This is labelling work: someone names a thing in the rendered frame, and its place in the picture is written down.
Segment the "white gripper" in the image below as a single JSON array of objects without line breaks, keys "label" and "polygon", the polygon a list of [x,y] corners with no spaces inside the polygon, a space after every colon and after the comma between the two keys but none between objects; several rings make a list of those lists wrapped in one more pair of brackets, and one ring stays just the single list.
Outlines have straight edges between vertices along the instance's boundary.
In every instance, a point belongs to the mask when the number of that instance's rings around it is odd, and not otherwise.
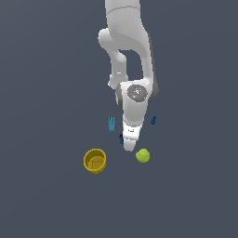
[{"label": "white gripper", "polygon": [[131,125],[126,122],[123,122],[124,149],[126,151],[134,151],[136,146],[136,140],[139,139],[139,133],[141,129],[142,124]]}]

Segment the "yellow cup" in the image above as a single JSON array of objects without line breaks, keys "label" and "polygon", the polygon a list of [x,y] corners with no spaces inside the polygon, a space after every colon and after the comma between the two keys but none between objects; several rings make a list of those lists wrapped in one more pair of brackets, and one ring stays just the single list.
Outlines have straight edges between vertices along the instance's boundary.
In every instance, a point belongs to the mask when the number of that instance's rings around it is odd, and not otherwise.
[{"label": "yellow cup", "polygon": [[91,149],[84,156],[84,167],[93,174],[98,174],[106,167],[106,153],[102,149]]}]

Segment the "green ball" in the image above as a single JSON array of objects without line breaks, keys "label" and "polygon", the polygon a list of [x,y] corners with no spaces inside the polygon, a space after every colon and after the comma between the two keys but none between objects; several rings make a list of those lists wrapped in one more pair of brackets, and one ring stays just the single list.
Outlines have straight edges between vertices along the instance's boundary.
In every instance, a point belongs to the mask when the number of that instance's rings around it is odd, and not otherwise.
[{"label": "green ball", "polygon": [[146,149],[140,149],[136,152],[136,158],[141,163],[147,163],[150,160],[150,153]]}]

